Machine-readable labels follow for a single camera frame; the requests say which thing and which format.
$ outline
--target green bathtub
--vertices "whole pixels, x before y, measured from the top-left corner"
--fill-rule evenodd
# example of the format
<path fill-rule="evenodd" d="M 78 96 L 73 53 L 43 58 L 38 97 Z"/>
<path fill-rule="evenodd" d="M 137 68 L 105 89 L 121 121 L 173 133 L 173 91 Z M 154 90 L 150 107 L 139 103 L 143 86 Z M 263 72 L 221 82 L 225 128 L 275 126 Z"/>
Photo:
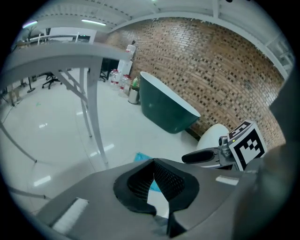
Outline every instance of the green bathtub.
<path fill-rule="evenodd" d="M 200 113 L 149 73 L 141 72 L 140 100 L 143 114 L 168 133 L 191 126 Z"/>

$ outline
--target black mesh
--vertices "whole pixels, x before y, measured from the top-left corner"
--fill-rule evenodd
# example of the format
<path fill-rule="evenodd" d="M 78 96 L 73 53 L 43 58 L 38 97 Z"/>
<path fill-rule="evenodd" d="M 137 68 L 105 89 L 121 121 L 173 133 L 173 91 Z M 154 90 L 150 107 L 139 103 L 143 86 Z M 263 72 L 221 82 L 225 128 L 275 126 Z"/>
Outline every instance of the black mesh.
<path fill-rule="evenodd" d="M 169 202 L 170 214 L 186 209 L 199 192 L 199 183 L 193 175 L 156 158 L 118 177 L 113 186 L 114 193 L 131 211 L 156 215 L 156 209 L 147 204 L 154 179 Z"/>
<path fill-rule="evenodd" d="M 138 198 L 147 202 L 150 185 L 153 178 L 153 164 L 147 165 L 137 173 L 128 178 L 127 185 L 131 192 Z"/>
<path fill-rule="evenodd" d="M 154 179 L 166 200 L 170 201 L 183 191 L 184 180 L 157 162 L 154 164 Z"/>

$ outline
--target white ceiling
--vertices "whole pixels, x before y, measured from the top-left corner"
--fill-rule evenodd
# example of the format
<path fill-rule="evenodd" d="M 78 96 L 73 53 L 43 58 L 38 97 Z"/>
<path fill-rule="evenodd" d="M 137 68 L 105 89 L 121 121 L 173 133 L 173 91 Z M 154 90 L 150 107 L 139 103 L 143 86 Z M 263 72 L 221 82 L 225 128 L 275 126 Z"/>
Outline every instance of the white ceiling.
<path fill-rule="evenodd" d="M 226 27 L 260 49 L 284 78 L 293 65 L 293 54 L 285 37 L 254 1 L 52 0 L 29 21 L 37 20 L 37 29 L 78 27 L 109 33 L 131 23 L 160 17 L 189 17 Z M 84 23 L 82 19 L 106 26 Z"/>

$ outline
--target trash can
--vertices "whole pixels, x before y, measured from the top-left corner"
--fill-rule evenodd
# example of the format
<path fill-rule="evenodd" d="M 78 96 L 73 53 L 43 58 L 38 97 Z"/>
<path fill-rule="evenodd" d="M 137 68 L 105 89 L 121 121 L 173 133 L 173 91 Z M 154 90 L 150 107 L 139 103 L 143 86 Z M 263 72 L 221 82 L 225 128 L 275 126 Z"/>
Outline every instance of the trash can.
<path fill-rule="evenodd" d="M 132 87 L 129 93 L 128 102 L 130 102 L 131 104 L 138 104 L 139 97 L 139 88 Z"/>

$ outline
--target office chair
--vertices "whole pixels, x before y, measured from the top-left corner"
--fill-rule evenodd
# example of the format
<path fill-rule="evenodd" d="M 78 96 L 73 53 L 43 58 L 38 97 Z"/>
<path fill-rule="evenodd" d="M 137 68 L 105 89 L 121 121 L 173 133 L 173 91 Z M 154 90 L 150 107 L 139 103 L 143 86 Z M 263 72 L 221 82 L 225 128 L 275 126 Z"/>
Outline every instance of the office chair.
<path fill-rule="evenodd" d="M 99 79 L 100 80 L 102 79 L 104 82 L 106 82 L 106 80 L 108 80 L 109 73 L 113 69 L 117 69 L 118 64 L 119 64 L 119 60 L 103 58 Z"/>
<path fill-rule="evenodd" d="M 44 88 L 44 85 L 49 84 L 48 89 L 50 89 L 50 86 L 51 86 L 52 83 L 54 83 L 54 82 L 60 82 L 60 80 L 58 80 L 58 79 L 53 75 L 53 73 L 51 73 L 51 72 L 45 73 L 45 75 L 46 75 L 46 81 L 47 81 L 49 78 L 50 78 L 50 80 L 47 81 L 47 82 L 45 82 L 45 83 L 43 84 L 42 88 Z"/>

